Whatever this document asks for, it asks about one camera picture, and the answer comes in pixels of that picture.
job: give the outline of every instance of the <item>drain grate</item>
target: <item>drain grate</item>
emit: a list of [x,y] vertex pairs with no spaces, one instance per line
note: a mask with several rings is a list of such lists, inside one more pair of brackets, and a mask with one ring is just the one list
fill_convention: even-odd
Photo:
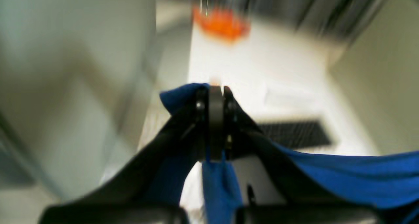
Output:
[[331,145],[319,121],[277,122],[259,127],[274,142],[293,150]]

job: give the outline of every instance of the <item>white wall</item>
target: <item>white wall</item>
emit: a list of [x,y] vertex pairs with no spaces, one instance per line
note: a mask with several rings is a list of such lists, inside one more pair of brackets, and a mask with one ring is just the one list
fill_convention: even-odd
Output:
[[157,45],[161,50],[155,86],[148,107],[138,149],[148,144],[166,121],[169,112],[160,101],[159,93],[187,83],[192,38],[190,19],[180,18],[171,25],[157,27]]
[[135,153],[154,36],[155,0],[0,0],[0,111],[63,200]]
[[419,6],[387,0],[331,73],[381,154],[419,148]]

